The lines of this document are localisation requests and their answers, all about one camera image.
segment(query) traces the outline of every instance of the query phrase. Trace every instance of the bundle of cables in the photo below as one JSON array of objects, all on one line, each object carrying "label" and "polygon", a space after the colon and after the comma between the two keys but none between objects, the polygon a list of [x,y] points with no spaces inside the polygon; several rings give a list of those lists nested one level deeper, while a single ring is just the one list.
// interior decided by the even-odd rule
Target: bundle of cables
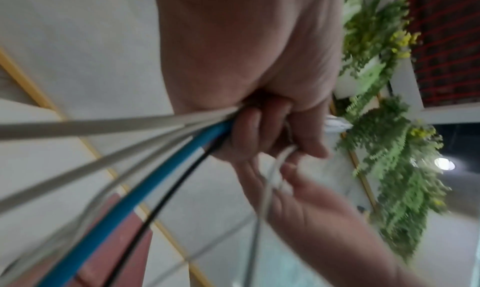
[{"label": "bundle of cables", "polygon": [[[180,179],[167,191],[159,203],[152,210],[150,215],[144,221],[143,225],[137,231],[136,235],[124,251],[120,260],[111,271],[104,287],[110,287],[114,284],[116,278],[121,273],[129,256],[135,250],[136,245],[142,239],[144,233],[149,229],[150,224],[155,220],[160,211],[165,207],[182,183],[192,174],[193,171],[223,142],[228,136],[232,125],[232,119],[237,108],[227,108],[216,111],[205,111],[193,114],[141,117],[113,120],[94,120],[94,121],[68,121],[68,122],[47,122],[47,123],[26,123],[0,125],[0,141],[10,140],[28,140],[39,138],[55,138],[67,136],[87,136],[99,135],[115,132],[139,131],[154,128],[165,128],[177,125],[183,127],[174,131],[155,136],[137,144],[126,147],[99,158],[91,163],[72,169],[66,173],[60,174],[46,181],[35,184],[25,190],[12,194],[0,200],[0,215],[11,211],[23,204],[31,202],[47,193],[58,190],[68,183],[92,174],[98,170],[105,169],[121,160],[129,158],[135,154],[147,149],[158,147],[156,151],[148,157],[134,165],[132,168],[118,176],[115,180],[107,184],[85,207],[84,211],[74,218],[71,222],[55,231],[51,236],[44,240],[39,246],[24,253],[14,264],[9,267],[2,276],[0,276],[0,287],[8,286],[16,281],[25,273],[39,265],[46,259],[57,261],[56,265],[40,280],[38,287],[61,287],[66,284],[78,271],[81,265],[89,256],[102,244],[109,234],[125,219],[132,210],[142,202],[142,200],[154,190],[176,167],[184,162],[198,148],[212,143],[210,147],[201,155],[180,177]],[[330,127],[337,128],[338,120],[330,118]],[[122,184],[130,176],[139,170],[151,164],[154,160],[172,150],[177,145],[184,142],[188,137],[193,138],[171,157],[163,162],[158,168],[144,178],[139,185],[124,196],[108,213],[105,215],[88,233],[88,227],[99,215],[103,203],[115,191],[117,186]],[[268,214],[270,202],[272,200],[272,179],[274,172],[281,166],[285,159],[296,150],[295,146],[287,148],[277,158],[266,179],[266,186],[259,208],[258,218],[254,228],[254,235],[250,248],[250,257],[248,259],[247,272],[244,281],[244,287],[252,284],[259,239],[262,231],[262,223]],[[165,271],[157,279],[149,284],[149,287],[157,286],[169,275],[189,263],[191,260],[205,254],[219,243],[239,231],[242,227],[250,223],[255,216],[252,214],[240,222],[236,227],[223,233],[212,242],[204,246],[198,252],[185,259],[185,261],[175,265]]]}]

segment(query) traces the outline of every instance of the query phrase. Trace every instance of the blue cable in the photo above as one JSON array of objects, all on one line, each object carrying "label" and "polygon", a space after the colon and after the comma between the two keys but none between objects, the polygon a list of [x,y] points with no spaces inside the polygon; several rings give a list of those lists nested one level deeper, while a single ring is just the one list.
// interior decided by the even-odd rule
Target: blue cable
[{"label": "blue cable", "polygon": [[228,132],[231,121],[215,124],[195,136],[189,143],[150,173],[127,194],[90,232],[41,280],[37,287],[61,287],[66,284],[112,231],[161,183],[175,168],[198,148]]}]

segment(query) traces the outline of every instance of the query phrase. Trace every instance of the light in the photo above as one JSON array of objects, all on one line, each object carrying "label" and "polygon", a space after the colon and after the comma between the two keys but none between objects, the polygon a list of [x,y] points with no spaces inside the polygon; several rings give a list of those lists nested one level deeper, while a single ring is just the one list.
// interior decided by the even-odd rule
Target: light
[{"label": "light", "polygon": [[455,169],[455,164],[445,157],[439,157],[434,161],[435,165],[445,171],[450,171]]}]

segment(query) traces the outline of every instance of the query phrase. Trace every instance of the hand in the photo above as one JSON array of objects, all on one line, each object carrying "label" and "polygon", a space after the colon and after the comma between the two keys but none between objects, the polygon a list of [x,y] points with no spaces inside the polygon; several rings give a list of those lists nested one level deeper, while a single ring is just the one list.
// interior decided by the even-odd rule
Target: hand
[{"label": "hand", "polygon": [[[252,206],[264,187],[254,158],[234,165]],[[274,193],[268,221],[275,232],[335,287],[421,287],[404,269],[348,201],[298,173],[291,164],[280,170],[293,195]]]},{"label": "hand", "polygon": [[160,59],[176,113],[244,109],[217,157],[276,155],[289,139],[324,158],[322,127],[340,69],[344,0],[157,0]]}]

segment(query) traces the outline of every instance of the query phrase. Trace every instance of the black cable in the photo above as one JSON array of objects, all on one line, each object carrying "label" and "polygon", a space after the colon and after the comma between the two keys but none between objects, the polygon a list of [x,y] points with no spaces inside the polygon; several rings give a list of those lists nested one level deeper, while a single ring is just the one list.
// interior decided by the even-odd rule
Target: black cable
[{"label": "black cable", "polygon": [[115,265],[115,268],[110,272],[110,275],[106,279],[106,281],[103,283],[102,287],[111,287],[113,286],[115,280],[119,276],[119,274],[122,272],[122,269],[124,268],[125,264],[129,260],[130,256],[135,250],[135,247],[139,244],[140,240],[142,239],[143,235],[145,232],[150,229],[150,224],[157,218],[158,214],[160,211],[163,209],[163,207],[170,201],[170,199],[173,197],[173,195],[177,192],[177,190],[180,188],[180,186],[185,182],[186,179],[189,178],[189,176],[200,166],[200,164],[210,155],[212,154],[216,149],[218,149],[224,140],[227,138],[228,134],[222,135],[219,137],[183,174],[182,176],[176,181],[176,183],[168,190],[168,192],[161,198],[160,202],[155,206],[155,208],[151,211],[150,215],[147,217],[147,219],[143,222],[142,226],[138,231],[136,232],[135,236],[131,240],[130,244],[128,247],[125,249],[123,252],[123,255],[121,258],[118,260],[118,262]]}]

